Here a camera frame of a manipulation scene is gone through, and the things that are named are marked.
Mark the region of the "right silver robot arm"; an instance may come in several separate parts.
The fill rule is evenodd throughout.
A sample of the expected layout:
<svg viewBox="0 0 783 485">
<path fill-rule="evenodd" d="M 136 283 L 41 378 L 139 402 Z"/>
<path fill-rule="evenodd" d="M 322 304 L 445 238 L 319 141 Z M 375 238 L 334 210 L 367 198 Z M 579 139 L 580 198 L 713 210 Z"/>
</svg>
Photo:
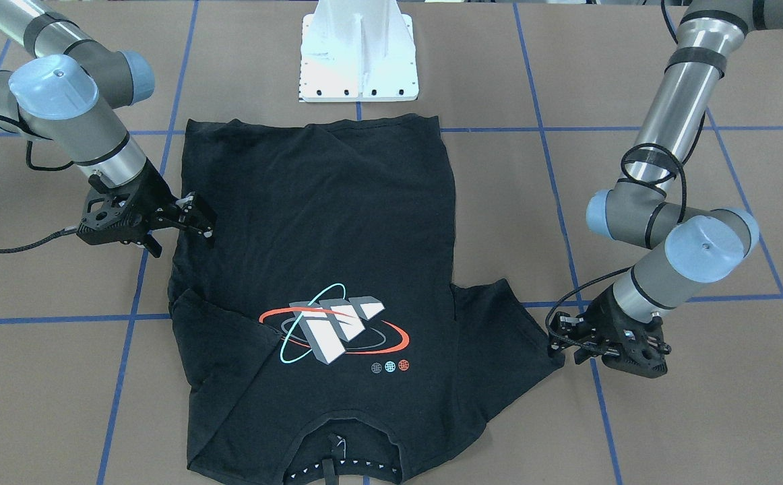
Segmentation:
<svg viewBox="0 0 783 485">
<path fill-rule="evenodd" d="M 38 1 L 0 1 L 0 31 L 31 61 L 0 70 L 0 130 L 53 141 L 90 191 L 76 234 L 87 245 L 123 243 L 159 257 L 152 231 L 176 228 L 211 239 L 216 213 L 197 193 L 175 197 L 115 111 L 150 98 L 151 65 L 137 52 L 111 51 L 76 22 Z"/>
</svg>

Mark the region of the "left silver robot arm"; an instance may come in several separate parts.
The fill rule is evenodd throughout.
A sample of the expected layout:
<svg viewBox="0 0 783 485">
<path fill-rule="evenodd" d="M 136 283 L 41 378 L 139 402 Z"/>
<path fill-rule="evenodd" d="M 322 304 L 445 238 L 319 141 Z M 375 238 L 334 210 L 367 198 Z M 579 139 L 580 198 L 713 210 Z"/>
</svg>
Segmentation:
<svg viewBox="0 0 783 485">
<path fill-rule="evenodd" d="M 723 280 L 754 251 L 760 228 L 745 209 L 687 205 L 685 163 L 728 58 L 752 32 L 783 30 L 783 1 L 693 1 L 670 28 L 676 47 L 621 177 L 588 203 L 592 232 L 647 249 L 579 315 L 552 307 L 549 356 L 574 349 L 577 364 L 598 357 L 639 377 L 668 372 L 663 318 Z"/>
</svg>

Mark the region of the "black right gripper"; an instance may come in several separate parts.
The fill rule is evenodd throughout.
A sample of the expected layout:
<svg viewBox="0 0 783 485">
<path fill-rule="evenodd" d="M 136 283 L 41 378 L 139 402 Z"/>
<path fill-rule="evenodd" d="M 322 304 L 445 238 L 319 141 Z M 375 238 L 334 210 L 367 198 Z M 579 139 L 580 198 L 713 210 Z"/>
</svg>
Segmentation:
<svg viewBox="0 0 783 485">
<path fill-rule="evenodd" d="M 151 257 L 160 258 L 162 246 L 149 232 L 158 223 L 158 209 L 162 209 L 164 226 L 213 237 L 216 211 L 198 193 L 176 199 L 155 166 L 143 166 L 132 181 L 103 193 L 98 191 L 103 188 L 100 178 L 90 178 L 92 189 L 77 228 L 78 237 L 87 245 L 141 243 Z"/>
</svg>

